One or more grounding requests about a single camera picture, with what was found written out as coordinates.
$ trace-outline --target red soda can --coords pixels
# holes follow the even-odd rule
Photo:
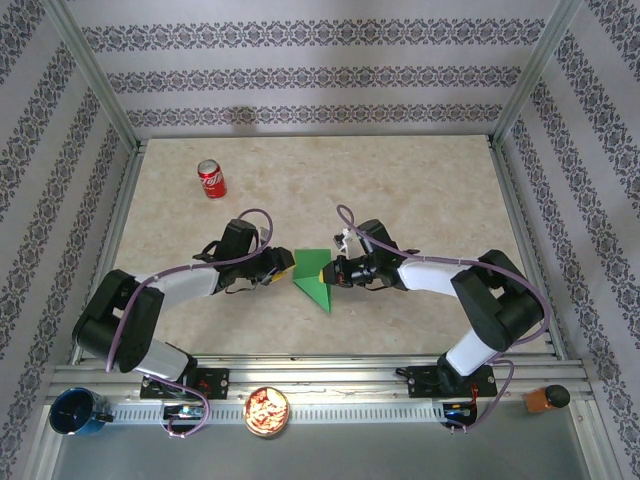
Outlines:
[[[227,193],[227,184],[222,176],[222,169],[215,160],[204,160],[198,164],[198,176],[209,198],[222,198]]]

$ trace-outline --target orange object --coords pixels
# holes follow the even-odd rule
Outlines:
[[[529,413],[542,413],[566,407],[571,400],[569,391],[562,385],[540,387],[523,395]]]
[[[280,432],[289,420],[289,402],[282,392],[262,387],[253,392],[244,405],[244,422],[251,433],[270,437]]]

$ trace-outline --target green cloth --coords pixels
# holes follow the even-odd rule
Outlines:
[[[331,250],[303,249],[294,252],[293,282],[318,305],[331,313],[331,286],[320,281],[320,272],[331,262]]]

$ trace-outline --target open tin can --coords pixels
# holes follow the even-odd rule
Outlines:
[[[272,437],[289,421],[291,408],[287,397],[272,387],[261,387],[244,404],[244,422],[260,437]]]

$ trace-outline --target table surface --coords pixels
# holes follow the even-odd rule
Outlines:
[[[227,181],[219,200],[205,197],[196,174],[207,158]],[[150,273],[188,263],[251,207],[272,215],[273,246],[335,256],[339,203],[358,223],[380,219],[400,248],[467,258],[497,248],[521,268],[482,136],[151,140],[115,267]],[[259,215],[248,220],[266,226]],[[288,275],[182,304],[161,316],[155,338],[194,354],[439,354],[469,328],[445,295],[334,288],[332,298],[328,314]],[[542,338],[522,350],[547,351]]]

